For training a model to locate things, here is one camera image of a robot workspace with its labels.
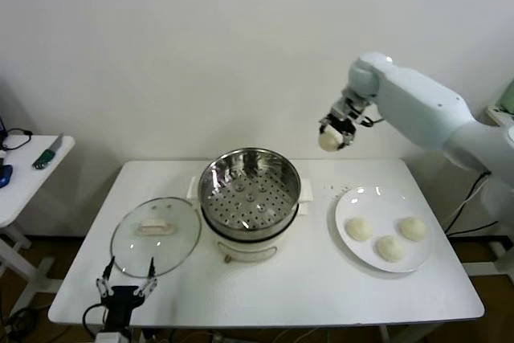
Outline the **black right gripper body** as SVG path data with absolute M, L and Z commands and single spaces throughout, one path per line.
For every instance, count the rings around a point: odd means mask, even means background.
M 340 121 L 350 127 L 360 125 L 369 127 L 369 118 L 365 115 L 365 110 L 369 106 L 369 101 L 355 93 L 342 94 L 342 96 L 332 105 L 330 115 L 335 120 Z

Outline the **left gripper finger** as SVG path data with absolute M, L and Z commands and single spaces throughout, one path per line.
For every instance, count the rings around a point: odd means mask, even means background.
M 148 297 L 157 286 L 157 277 L 155 274 L 154 258 L 150 260 L 148 275 L 145 282 L 134 291 L 137 297 Z
M 113 256 L 108 265 L 104 268 L 102 276 L 96 280 L 96 287 L 100 294 L 101 299 L 106 299 L 114 295 L 112 286 L 109 283 L 109 278 L 112 273 L 113 266 L 115 265 L 115 257 Z

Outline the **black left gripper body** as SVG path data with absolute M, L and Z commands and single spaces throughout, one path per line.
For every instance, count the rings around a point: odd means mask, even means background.
M 126 329 L 130 324 L 133 310 L 139 307 L 137 286 L 114 286 L 113 294 L 107 295 L 104 306 L 108 310 L 105 329 Z

